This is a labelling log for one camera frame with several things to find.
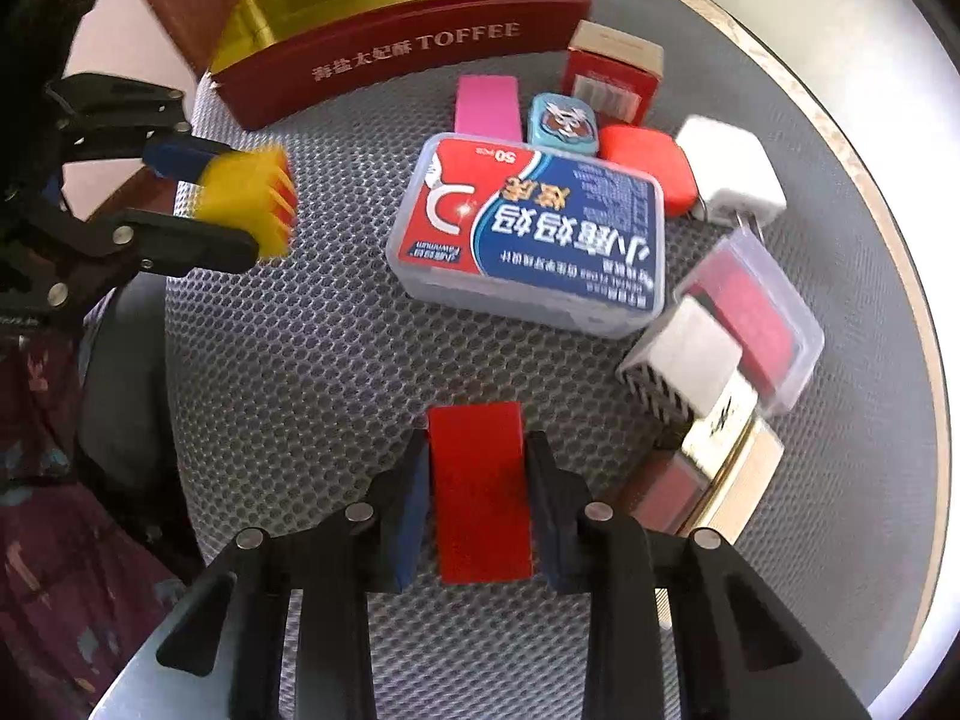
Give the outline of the gold and maroon box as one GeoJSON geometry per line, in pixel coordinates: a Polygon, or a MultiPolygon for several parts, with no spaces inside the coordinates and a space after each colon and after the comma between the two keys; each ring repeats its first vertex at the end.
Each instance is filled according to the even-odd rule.
{"type": "Polygon", "coordinates": [[[734,543],[782,454],[781,439],[758,414],[757,392],[734,374],[708,415],[664,427],[613,496],[613,509],[651,532],[713,528],[734,543]]]}

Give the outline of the clear floss pick box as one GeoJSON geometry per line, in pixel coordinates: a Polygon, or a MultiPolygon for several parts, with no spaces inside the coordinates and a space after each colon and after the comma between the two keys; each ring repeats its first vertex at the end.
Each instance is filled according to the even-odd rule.
{"type": "Polygon", "coordinates": [[[438,133],[386,259],[420,301],[619,340],[664,309],[664,194],[597,158],[438,133]]]}

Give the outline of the white black zigzag cube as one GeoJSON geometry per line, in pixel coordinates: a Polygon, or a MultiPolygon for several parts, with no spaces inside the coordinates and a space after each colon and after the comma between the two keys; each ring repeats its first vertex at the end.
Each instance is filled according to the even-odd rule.
{"type": "Polygon", "coordinates": [[[644,330],[617,379],[662,422],[709,415],[739,370],[742,344],[697,298],[683,296],[644,330]]]}

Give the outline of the red tan carton box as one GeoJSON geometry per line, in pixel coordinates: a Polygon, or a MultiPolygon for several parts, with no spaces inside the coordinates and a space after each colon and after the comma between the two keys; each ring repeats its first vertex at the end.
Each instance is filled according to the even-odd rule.
{"type": "Polygon", "coordinates": [[[641,125],[664,78],[664,49],[628,32],[579,21],[568,44],[562,93],[599,119],[641,125]]]}

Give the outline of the clear case with red insert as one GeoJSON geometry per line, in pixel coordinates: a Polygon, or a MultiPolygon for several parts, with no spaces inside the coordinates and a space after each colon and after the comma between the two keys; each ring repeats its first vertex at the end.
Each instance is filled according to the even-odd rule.
{"type": "Polygon", "coordinates": [[[748,227],[715,243],[674,288],[695,298],[740,344],[739,371],[757,390],[763,416],[786,415],[825,346],[825,333],[793,283],[748,227]]]}

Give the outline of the grey honeycomb mat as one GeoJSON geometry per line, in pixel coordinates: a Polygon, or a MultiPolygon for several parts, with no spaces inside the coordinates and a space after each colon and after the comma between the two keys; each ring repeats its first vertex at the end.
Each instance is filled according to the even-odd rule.
{"type": "MultiPolygon", "coordinates": [[[[747,128],[786,192],[765,241],[825,348],[773,422],[784,457],[737,546],[874,699],[929,610],[949,489],[946,405],[900,236],[822,106],[701,2],[594,0],[592,13],[664,48],[656,127],[700,114],[747,128]]],[[[260,132],[200,87],[197,130],[285,145],[301,200],[290,257],[166,289],[172,431],[205,554],[247,525],[297,532],[352,502],[433,405],[517,401],[597,494],[651,447],[656,423],[615,376],[623,343],[416,301],[387,265],[395,209],[423,143],[451,123],[455,80],[451,67],[402,76],[260,132]]],[[[413,585],[373,596],[370,615],[381,717],[581,711],[589,603],[543,578],[448,587],[423,554],[413,585]]]]}

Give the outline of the red gold toffee tin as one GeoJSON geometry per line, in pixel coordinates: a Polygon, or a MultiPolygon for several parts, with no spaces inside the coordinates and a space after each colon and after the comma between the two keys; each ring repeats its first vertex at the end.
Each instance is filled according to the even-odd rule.
{"type": "Polygon", "coordinates": [[[562,50],[590,10],[590,0],[146,1],[247,130],[405,73],[562,50]]]}

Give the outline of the white charger plug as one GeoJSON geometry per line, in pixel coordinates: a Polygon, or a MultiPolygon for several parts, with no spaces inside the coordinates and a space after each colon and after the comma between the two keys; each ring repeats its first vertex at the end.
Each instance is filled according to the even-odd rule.
{"type": "Polygon", "coordinates": [[[675,135],[697,184],[693,216],[709,224],[756,227],[772,223],[788,200],[757,135],[745,128],[690,115],[675,135]]]}

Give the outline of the yellow red striped block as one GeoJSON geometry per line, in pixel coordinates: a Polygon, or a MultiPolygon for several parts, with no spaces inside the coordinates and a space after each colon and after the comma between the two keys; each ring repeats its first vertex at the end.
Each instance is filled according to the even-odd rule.
{"type": "Polygon", "coordinates": [[[218,154],[200,176],[195,220],[249,232],[261,259],[290,254],[298,216],[298,192],[286,149],[218,154]]]}

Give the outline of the red rectangular block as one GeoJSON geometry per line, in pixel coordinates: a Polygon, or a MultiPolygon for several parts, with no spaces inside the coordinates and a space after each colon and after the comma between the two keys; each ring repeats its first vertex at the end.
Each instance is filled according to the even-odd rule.
{"type": "Polygon", "coordinates": [[[448,585],[534,575],[532,520],[517,401],[428,411],[436,549],[448,585]]]}

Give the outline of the red rounded square block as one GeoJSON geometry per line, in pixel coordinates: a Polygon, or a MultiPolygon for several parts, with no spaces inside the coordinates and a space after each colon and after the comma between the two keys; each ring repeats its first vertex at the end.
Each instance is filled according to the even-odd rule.
{"type": "Polygon", "coordinates": [[[683,149],[654,128],[613,124],[599,130],[599,158],[644,172],[658,181],[664,194],[664,215],[688,215],[700,194],[683,149]]]}

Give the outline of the pink rectangular block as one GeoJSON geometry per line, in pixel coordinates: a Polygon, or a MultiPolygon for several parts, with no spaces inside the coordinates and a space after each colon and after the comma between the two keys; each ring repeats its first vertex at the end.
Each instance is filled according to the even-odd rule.
{"type": "Polygon", "coordinates": [[[511,75],[460,75],[454,132],[505,142],[524,140],[519,82],[511,75]]]}

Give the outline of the small blue tin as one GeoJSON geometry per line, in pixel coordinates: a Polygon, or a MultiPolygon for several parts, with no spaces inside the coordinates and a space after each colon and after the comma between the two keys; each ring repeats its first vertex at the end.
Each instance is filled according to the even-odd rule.
{"type": "Polygon", "coordinates": [[[534,146],[596,156],[599,127],[596,112],[581,99],[558,93],[532,98],[527,116],[527,141],[534,146]]]}

